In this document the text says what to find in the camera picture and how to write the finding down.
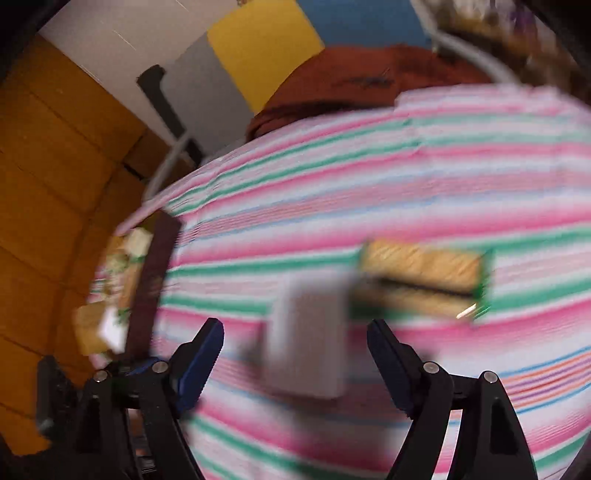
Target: table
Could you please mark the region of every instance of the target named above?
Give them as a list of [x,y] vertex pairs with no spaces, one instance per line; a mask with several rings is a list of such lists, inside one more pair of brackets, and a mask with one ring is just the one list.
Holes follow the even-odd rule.
[[[218,158],[119,228],[163,207],[184,226],[152,348],[166,357],[209,317],[222,354],[187,425],[208,478],[383,478],[408,430],[352,308],[348,387],[318,403],[260,382],[266,315],[295,270],[354,265],[373,236],[493,250],[491,310],[474,324],[385,312],[447,371],[497,372],[540,479],[591,425],[591,115],[550,88],[416,90],[396,107],[311,118]],[[449,468],[459,418],[434,478]]]

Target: white wall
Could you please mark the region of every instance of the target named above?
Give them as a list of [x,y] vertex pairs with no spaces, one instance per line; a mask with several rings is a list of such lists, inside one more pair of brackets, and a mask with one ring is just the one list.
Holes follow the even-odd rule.
[[135,80],[174,61],[235,8],[236,0],[70,0],[41,34],[170,143]]

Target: brown fabric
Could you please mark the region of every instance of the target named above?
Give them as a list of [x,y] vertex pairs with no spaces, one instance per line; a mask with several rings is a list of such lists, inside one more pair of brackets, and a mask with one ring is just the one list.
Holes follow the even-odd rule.
[[468,62],[444,59],[424,48],[329,47],[300,65],[281,84],[252,119],[246,139],[302,118],[391,106],[406,90],[489,82]]

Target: food item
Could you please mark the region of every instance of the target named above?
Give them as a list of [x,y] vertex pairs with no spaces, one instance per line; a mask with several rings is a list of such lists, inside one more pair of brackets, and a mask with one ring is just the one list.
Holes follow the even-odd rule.
[[139,275],[142,272],[142,267],[142,263],[133,262],[125,270],[123,288],[117,302],[117,307],[119,310],[128,310],[131,307],[135,290],[138,287]]
[[97,301],[74,311],[74,332],[82,355],[102,353],[109,349],[98,334],[106,307],[105,301]]
[[365,279],[355,297],[401,310],[475,318],[486,311],[488,257],[376,239],[361,250],[359,269]]
[[143,258],[148,253],[152,234],[144,228],[134,228],[125,238],[123,249],[132,258]]

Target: yellow panel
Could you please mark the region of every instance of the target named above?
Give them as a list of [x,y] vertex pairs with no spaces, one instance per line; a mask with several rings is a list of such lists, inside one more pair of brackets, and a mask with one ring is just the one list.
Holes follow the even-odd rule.
[[111,160],[121,161],[145,130],[134,114],[40,35],[11,73]]
[[6,157],[74,210],[93,211],[115,164],[75,130],[77,124],[65,123],[14,76],[0,88],[0,105],[0,150]]
[[255,0],[215,24],[210,45],[256,114],[298,66],[324,48],[294,0]]
[[60,281],[83,223],[65,202],[0,153],[0,247]]
[[3,248],[0,248],[0,265],[0,334],[36,352],[49,353],[57,283]]
[[0,432],[15,455],[45,450],[49,442],[37,433],[35,420],[0,406]]
[[37,362],[41,355],[0,337],[2,375],[0,375],[0,399],[2,405],[32,417],[35,415],[35,385]]

